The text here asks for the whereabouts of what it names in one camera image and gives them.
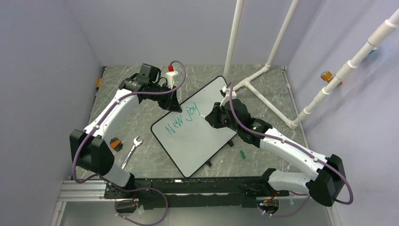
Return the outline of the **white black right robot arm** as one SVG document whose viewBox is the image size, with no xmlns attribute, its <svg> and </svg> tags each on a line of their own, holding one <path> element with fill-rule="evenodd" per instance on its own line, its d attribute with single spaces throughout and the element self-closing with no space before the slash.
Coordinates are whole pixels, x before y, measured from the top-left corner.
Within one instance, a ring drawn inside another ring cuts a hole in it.
<svg viewBox="0 0 399 226">
<path fill-rule="evenodd" d="M 332 154 L 327 157 L 298 144 L 280 133 L 271 124 L 254 118 L 238 99 L 225 106 L 216 102 L 205 120 L 215 129 L 229 128 L 247 144 L 272 152 L 289 161 L 300 172 L 267 169 L 261 176 L 259 189 L 264 195 L 275 191 L 291 191 L 309 195 L 319 204 L 331 207 L 335 202 L 349 205 L 353 192 L 349 188 L 349 201 L 337 197 L 348 185 L 342 159 Z"/>
</svg>

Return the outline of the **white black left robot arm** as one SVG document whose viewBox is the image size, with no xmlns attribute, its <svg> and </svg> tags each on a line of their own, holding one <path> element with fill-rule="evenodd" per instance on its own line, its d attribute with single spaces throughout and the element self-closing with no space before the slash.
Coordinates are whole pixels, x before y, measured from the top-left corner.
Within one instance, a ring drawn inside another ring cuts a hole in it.
<svg viewBox="0 0 399 226">
<path fill-rule="evenodd" d="M 177 90 L 185 82 L 187 70 L 182 62 L 177 63 L 182 68 L 181 72 L 173 68 L 172 61 L 165 74 L 155 66 L 142 64 L 138 73 L 123 80 L 112 101 L 93 122 L 70 134 L 72 178 L 76 183 L 86 181 L 76 175 L 76 168 L 80 167 L 111 183 L 122 197 L 134 194 L 135 176 L 115 162 L 110 139 L 143 100 L 155 101 L 166 111 L 182 112 Z"/>
</svg>

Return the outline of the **white whiteboard black frame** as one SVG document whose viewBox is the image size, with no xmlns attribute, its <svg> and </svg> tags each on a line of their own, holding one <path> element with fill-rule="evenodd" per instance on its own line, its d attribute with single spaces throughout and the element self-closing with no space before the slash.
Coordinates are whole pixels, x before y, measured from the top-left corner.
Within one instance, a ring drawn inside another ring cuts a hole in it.
<svg viewBox="0 0 399 226">
<path fill-rule="evenodd" d="M 151 125 L 151 132 L 178 168 L 188 178 L 212 158 L 236 133 L 215 129 L 200 117 L 208 115 L 214 103 L 222 100 L 220 90 L 227 82 L 217 76 L 180 106 L 182 112 L 168 112 Z"/>
</svg>

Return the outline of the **green marker cap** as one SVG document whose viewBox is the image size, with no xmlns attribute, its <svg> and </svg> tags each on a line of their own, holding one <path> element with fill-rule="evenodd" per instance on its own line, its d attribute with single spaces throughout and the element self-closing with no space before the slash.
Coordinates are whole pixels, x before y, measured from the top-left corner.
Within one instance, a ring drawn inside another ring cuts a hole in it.
<svg viewBox="0 0 399 226">
<path fill-rule="evenodd" d="M 241 155 L 242 159 L 246 159 L 246 155 L 245 155 L 244 151 L 240 151 L 240 155 Z"/>
</svg>

